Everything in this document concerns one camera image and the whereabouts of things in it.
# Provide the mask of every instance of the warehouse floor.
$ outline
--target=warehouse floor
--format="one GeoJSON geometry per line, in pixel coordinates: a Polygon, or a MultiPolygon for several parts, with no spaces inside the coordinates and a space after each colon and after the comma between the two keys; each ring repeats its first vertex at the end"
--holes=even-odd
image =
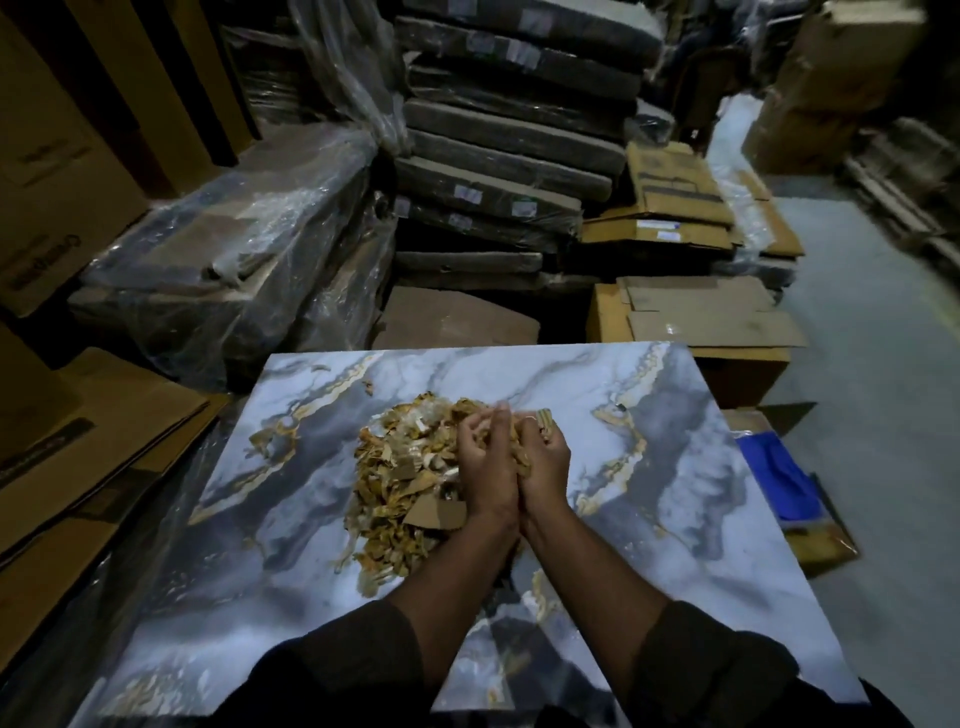
{"type": "MultiPolygon", "coordinates": [[[[749,166],[739,148],[758,111],[732,100],[711,161],[749,166]]],[[[814,591],[861,677],[918,728],[955,725],[960,286],[894,248],[831,180],[766,181],[807,251],[782,306],[810,340],[767,402],[818,402],[785,442],[862,554],[814,591]]]]}

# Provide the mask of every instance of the white label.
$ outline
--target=white label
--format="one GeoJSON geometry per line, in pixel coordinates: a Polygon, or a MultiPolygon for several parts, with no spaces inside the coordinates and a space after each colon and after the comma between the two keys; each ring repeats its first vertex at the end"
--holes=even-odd
{"type": "Polygon", "coordinates": [[[517,200],[513,208],[514,217],[537,217],[537,203],[533,200],[517,200]]]}
{"type": "Polygon", "coordinates": [[[473,227],[473,221],[470,218],[468,218],[466,215],[458,215],[456,212],[450,213],[450,216],[447,218],[447,222],[457,230],[461,231],[468,231],[473,227]]]}
{"type": "Polygon", "coordinates": [[[671,222],[670,220],[637,220],[636,226],[638,228],[655,231],[674,231],[680,229],[680,223],[671,222]]]}
{"type": "Polygon", "coordinates": [[[397,217],[410,217],[410,200],[406,197],[397,197],[394,200],[394,215],[397,217]]]}
{"type": "Polygon", "coordinates": [[[477,0],[447,0],[446,14],[474,17],[477,14],[477,0]]]}
{"type": "Polygon", "coordinates": [[[489,33],[468,33],[467,50],[488,56],[496,48],[496,38],[489,33]]]}
{"type": "Polygon", "coordinates": [[[479,205],[483,200],[483,192],[481,190],[464,187],[462,184],[458,184],[453,188],[453,196],[458,200],[466,200],[472,205],[479,205]]]}
{"type": "Polygon", "coordinates": [[[520,15],[519,30],[521,33],[529,33],[536,37],[547,37],[550,35],[551,28],[553,28],[553,13],[550,11],[537,11],[527,8],[520,15]]]}
{"type": "Polygon", "coordinates": [[[532,71],[540,63],[540,48],[512,38],[510,45],[507,46],[507,61],[522,65],[532,71]]]}

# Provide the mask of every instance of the dark sleeve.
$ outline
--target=dark sleeve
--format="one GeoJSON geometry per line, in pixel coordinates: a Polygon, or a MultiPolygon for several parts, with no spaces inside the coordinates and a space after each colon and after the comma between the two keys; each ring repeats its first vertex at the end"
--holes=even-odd
{"type": "Polygon", "coordinates": [[[834,703],[798,672],[782,644],[734,632],[691,604],[673,602],[640,649],[624,709],[634,726],[644,727],[793,725],[797,710],[829,717],[834,703]]]}
{"type": "Polygon", "coordinates": [[[203,726],[295,728],[339,715],[357,724],[386,717],[405,723],[429,709],[413,628],[379,600],[274,647],[203,726]]]}

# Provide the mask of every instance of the pile of wood shavings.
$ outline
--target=pile of wood shavings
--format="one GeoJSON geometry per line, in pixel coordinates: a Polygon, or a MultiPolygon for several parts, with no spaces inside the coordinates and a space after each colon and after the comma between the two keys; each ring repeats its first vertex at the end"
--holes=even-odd
{"type": "MultiPolygon", "coordinates": [[[[461,501],[457,461],[457,426],[475,412],[488,408],[477,400],[456,403],[426,392],[412,402],[398,404],[380,416],[372,428],[360,430],[360,446],[354,452],[357,480],[353,485],[344,525],[350,541],[340,568],[352,555],[361,566],[358,589],[375,596],[380,586],[396,576],[417,569],[432,548],[444,538],[442,530],[404,522],[421,498],[461,501]],[[357,538],[367,539],[354,553],[357,538]]],[[[549,410],[538,413],[546,437],[553,420],[549,410]]],[[[514,420],[511,441],[517,471],[530,474],[530,460],[520,445],[514,420]]],[[[486,448],[490,423],[477,428],[476,442],[486,448]]]]}

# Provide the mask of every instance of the person's left hand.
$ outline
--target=person's left hand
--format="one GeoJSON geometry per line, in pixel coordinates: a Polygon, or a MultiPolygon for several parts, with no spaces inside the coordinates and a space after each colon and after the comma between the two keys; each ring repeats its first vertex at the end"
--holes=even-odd
{"type": "Polygon", "coordinates": [[[470,517],[493,515],[511,524],[519,521],[519,484],[511,454],[510,406],[501,402],[493,410],[470,415],[457,429],[460,482],[470,517]],[[490,420],[490,444],[484,450],[474,441],[474,432],[490,420]]]}

